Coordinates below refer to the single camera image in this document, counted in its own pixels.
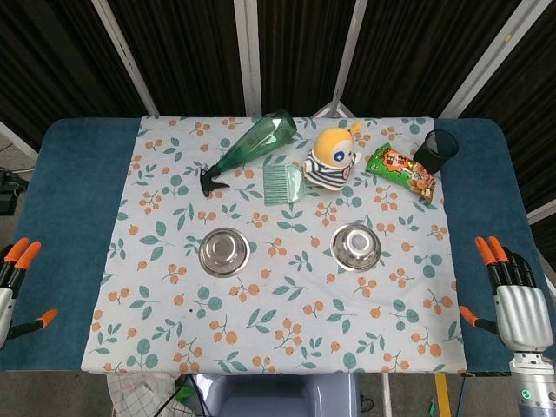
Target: stainless steel bowl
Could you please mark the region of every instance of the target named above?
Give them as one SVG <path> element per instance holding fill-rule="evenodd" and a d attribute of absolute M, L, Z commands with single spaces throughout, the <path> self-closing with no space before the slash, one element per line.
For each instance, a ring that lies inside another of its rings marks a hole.
<path fill-rule="evenodd" d="M 247 265 L 249 243 L 233 228 L 217 228 L 208 233 L 199 247 L 202 268 L 217 278 L 236 275 Z"/>
<path fill-rule="evenodd" d="M 342 268 L 348 271 L 367 271 L 381 258 L 381 241 L 370 228 L 350 223 L 334 232 L 330 251 Z"/>

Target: green snack bag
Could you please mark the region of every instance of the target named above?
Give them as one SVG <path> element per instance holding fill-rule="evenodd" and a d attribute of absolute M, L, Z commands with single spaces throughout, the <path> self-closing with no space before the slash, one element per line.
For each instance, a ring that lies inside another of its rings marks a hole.
<path fill-rule="evenodd" d="M 389 142 L 374 152 L 365 170 L 420 194 L 427 202 L 433 200 L 434 177 L 420 163 L 392 149 Z"/>

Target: toy eye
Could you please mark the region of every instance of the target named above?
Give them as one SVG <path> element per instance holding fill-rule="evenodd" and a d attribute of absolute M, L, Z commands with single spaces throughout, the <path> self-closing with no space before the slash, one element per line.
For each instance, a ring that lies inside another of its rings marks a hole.
<path fill-rule="evenodd" d="M 337 162 L 341 162 L 341 161 L 343 161 L 344 156 L 345 156 L 345 154 L 343 153 L 343 151 L 336 152 L 334 154 L 334 160 L 337 161 Z"/>

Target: green brush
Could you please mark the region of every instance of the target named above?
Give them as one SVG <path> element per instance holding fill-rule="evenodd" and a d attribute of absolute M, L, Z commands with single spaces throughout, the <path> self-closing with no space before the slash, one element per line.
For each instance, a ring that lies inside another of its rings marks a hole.
<path fill-rule="evenodd" d="M 262 169 L 264 203 L 267 206 L 298 202 L 307 193 L 303 171 L 295 165 L 268 165 Z"/>

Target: floral tablecloth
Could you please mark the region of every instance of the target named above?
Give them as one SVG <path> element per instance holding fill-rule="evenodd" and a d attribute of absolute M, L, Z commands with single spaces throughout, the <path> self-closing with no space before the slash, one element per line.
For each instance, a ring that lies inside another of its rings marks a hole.
<path fill-rule="evenodd" d="M 361 161 L 341 192 L 312 188 L 266 207 L 262 167 L 300 164 L 318 133 L 349 119 L 296 118 L 295 143 L 220 176 L 216 163 L 249 118 L 142 119 L 115 220 L 82 369 L 220 374 L 457 372 L 466 367 L 442 187 L 432 203 L 365 172 L 384 142 L 413 154 L 432 119 L 361 119 Z M 344 271 L 330 255 L 340 225 L 381 239 L 375 269 Z M 249 263 L 217 279 L 197 252 L 214 228 L 249 240 Z"/>

